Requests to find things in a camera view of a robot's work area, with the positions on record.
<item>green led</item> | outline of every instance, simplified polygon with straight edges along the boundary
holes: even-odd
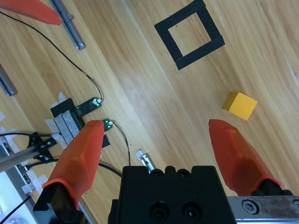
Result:
[[[105,132],[112,128],[112,125],[109,124],[109,119],[105,119],[105,120],[103,120],[103,122],[104,122],[104,131]]]

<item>black mount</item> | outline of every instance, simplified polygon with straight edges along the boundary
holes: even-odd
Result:
[[[55,139],[50,137],[46,140],[42,140],[41,137],[35,135],[38,135],[38,133],[34,132],[31,136],[29,136],[29,143],[28,143],[28,147],[35,146],[39,152],[39,155],[33,157],[33,159],[39,161],[53,160],[54,158],[49,152],[49,148],[57,144]]]

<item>metal rod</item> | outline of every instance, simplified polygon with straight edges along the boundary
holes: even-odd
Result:
[[[0,64],[0,85],[4,90],[5,94],[8,96],[14,96],[15,94],[18,93],[17,89],[9,79],[8,75],[2,68],[1,64]]]
[[[18,165],[19,163],[31,159],[32,157],[38,155],[38,151],[35,146],[31,146],[22,151],[19,151],[10,156],[0,159],[0,173],[8,170],[11,167]]]
[[[60,18],[63,20],[64,28],[66,29],[68,35],[71,38],[71,41],[78,50],[85,48],[79,33],[72,23],[73,16],[68,14],[61,0],[50,0],[54,10],[59,14]]]

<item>white tape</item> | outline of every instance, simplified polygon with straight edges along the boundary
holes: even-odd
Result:
[[[64,94],[61,92],[61,93],[59,94],[59,96],[58,96],[58,102],[59,102],[59,103],[62,103],[62,102],[64,102],[65,100],[66,100],[65,96],[64,96]]]
[[[34,185],[34,188],[39,193],[39,195],[43,191],[43,184],[48,181],[48,178],[45,175],[41,175],[37,178],[36,174],[33,172],[33,170],[29,170],[26,172],[29,179],[31,180],[31,183]]]
[[[60,132],[57,125],[55,124],[54,119],[48,119],[48,120],[45,120],[45,122],[49,126],[52,133],[59,133]]]
[[[63,149],[67,148],[67,144],[66,144],[64,138],[62,137],[62,135],[60,135],[60,134],[52,134],[52,137],[56,141],[59,141],[59,143],[61,144],[61,146],[62,146]]]
[[[59,143],[61,144],[62,148],[65,149],[67,147],[67,144],[66,144],[64,138],[62,137],[62,135],[58,134],[60,131],[59,131],[59,129],[58,129],[58,127],[57,127],[54,119],[48,119],[48,120],[45,120],[45,122],[49,126],[50,130],[52,131],[52,133],[56,133],[56,134],[52,134],[52,137],[56,141],[59,141]]]
[[[51,107],[57,106],[58,104],[64,102],[66,100],[64,94],[62,92],[59,93],[58,95],[58,102],[55,102],[51,105]]]
[[[57,106],[58,104],[59,104],[58,102],[55,102],[51,105],[51,107]]]
[[[34,184],[31,182],[30,184],[26,184],[22,187],[22,190],[24,191],[25,194],[31,193],[35,190]]]
[[[0,111],[0,121],[5,119],[5,115]]]
[[[139,150],[139,151],[136,153],[136,157],[137,157],[137,159],[141,160],[141,156],[143,156],[143,152],[142,152],[142,150]]]

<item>metal bracket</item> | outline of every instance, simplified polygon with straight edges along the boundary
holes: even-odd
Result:
[[[299,223],[297,196],[228,197],[238,224],[242,223]]]
[[[71,14],[68,14],[61,0],[50,0],[50,2],[54,10],[59,14],[60,18],[63,20],[62,23],[64,25],[64,28],[66,29],[75,47],[78,50],[84,49],[86,46],[72,23],[73,16]]]
[[[155,169],[155,166],[147,153],[143,154],[140,157],[140,160],[142,164],[149,169],[149,173],[151,173],[151,171]]]

